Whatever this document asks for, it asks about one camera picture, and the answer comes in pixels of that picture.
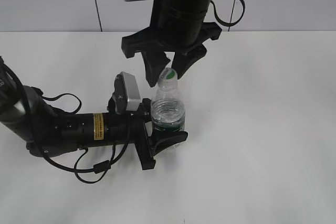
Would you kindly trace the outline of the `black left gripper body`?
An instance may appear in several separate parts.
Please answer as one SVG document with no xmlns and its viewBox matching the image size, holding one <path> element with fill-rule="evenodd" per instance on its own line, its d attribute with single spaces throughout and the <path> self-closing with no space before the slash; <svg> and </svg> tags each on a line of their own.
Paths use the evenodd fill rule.
<svg viewBox="0 0 336 224">
<path fill-rule="evenodd" d="M 142 169 L 153 169 L 155 159 L 150 153 L 149 136 L 142 118 L 142 102 L 134 112 L 117 114 L 116 103 L 110 99 L 106 113 L 106 137 L 108 145 L 122 145 L 123 148 L 112 163 L 116 163 L 130 144 L 134 144 Z"/>
</svg>

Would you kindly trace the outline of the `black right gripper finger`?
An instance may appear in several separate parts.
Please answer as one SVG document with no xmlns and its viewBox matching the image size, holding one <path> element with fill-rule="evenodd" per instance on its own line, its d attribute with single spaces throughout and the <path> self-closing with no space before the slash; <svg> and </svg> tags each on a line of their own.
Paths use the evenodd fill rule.
<svg viewBox="0 0 336 224">
<path fill-rule="evenodd" d="M 181 79 L 188 69 L 202 59 L 207 53 L 204 45 L 196 46 L 189 52 L 176 52 L 174 55 L 172 68 L 177 73 L 177 78 Z"/>
<path fill-rule="evenodd" d="M 170 59 L 164 51 L 147 51 L 142 53 L 145 66 L 145 77 L 150 87 L 154 87 L 159 75 L 164 70 Z"/>
</svg>

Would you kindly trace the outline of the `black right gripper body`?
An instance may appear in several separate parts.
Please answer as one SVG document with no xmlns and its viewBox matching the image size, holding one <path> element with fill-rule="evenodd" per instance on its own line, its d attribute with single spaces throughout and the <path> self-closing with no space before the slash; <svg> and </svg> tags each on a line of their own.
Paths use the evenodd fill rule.
<svg viewBox="0 0 336 224">
<path fill-rule="evenodd" d="M 122 38 L 121 49 L 127 58 L 141 52 L 189 52 L 208 39 L 217 40 L 222 29 L 215 22 L 204 22 L 197 13 L 168 8 L 154 0 L 149 27 Z"/>
</svg>

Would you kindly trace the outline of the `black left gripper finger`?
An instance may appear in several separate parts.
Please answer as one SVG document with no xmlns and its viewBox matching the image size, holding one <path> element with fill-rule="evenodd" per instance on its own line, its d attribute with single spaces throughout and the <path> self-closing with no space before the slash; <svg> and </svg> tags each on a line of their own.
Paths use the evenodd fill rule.
<svg viewBox="0 0 336 224">
<path fill-rule="evenodd" d="M 185 131 L 166 132 L 154 130 L 149 137 L 149 147 L 152 157 L 163 150 L 180 144 L 187 140 L 188 133 Z"/>
<path fill-rule="evenodd" d="M 144 122 L 151 122 L 151 99 L 142 99 L 142 118 Z"/>
</svg>

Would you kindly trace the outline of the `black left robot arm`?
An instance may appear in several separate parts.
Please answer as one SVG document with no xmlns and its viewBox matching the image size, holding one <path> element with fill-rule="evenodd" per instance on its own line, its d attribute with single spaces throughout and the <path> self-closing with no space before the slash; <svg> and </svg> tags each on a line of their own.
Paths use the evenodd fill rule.
<svg viewBox="0 0 336 224">
<path fill-rule="evenodd" d="M 127 147 L 134 144 L 143 170 L 155 167 L 155 155 L 186 141 L 184 131 L 148 135 L 150 99 L 141 99 L 136 79 L 121 72 L 105 113 L 66 112 L 51 105 L 51 98 L 35 87 L 25 86 L 1 63 L 1 123 L 26 143 L 36 157 L 53 157 L 85 148 Z"/>
</svg>

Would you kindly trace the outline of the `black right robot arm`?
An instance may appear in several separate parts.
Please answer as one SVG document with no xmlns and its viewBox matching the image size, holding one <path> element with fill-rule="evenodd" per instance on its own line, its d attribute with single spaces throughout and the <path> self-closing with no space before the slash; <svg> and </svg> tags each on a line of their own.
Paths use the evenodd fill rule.
<svg viewBox="0 0 336 224">
<path fill-rule="evenodd" d="M 146 80 L 151 87 L 156 85 L 160 73 L 170 62 L 167 52 L 174 53 L 172 68 L 181 78 L 206 55 L 203 43 L 219 38 L 221 28 L 214 22 L 204 21 L 210 1 L 153 0 L 149 26 L 122 38 L 121 49 L 126 58 L 141 53 Z"/>
</svg>

